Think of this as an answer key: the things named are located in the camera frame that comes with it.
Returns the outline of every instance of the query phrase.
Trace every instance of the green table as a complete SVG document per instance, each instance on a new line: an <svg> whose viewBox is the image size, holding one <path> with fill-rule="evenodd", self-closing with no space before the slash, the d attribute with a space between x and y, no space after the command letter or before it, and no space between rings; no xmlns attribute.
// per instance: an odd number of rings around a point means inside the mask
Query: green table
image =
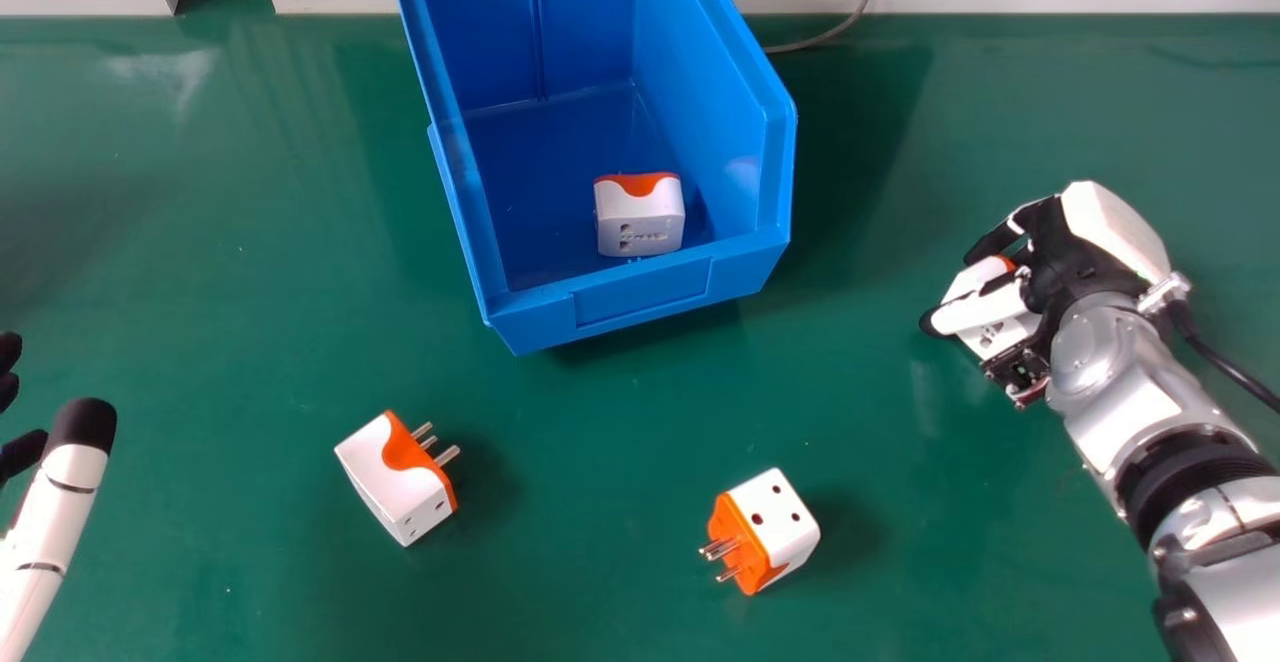
<svg viewBox="0 0 1280 662"><path fill-rule="evenodd" d="M763 293L513 359L398 20L189 3L0 23L0 325L27 339L4 437L70 397L120 410L31 661L1162 658L1055 416L915 320L987 225L1094 178L1280 380L1280 19L864 20L777 60L795 239ZM408 551L332 452L384 407L463 449L461 511ZM769 466L823 542L748 599L694 549Z"/></svg>

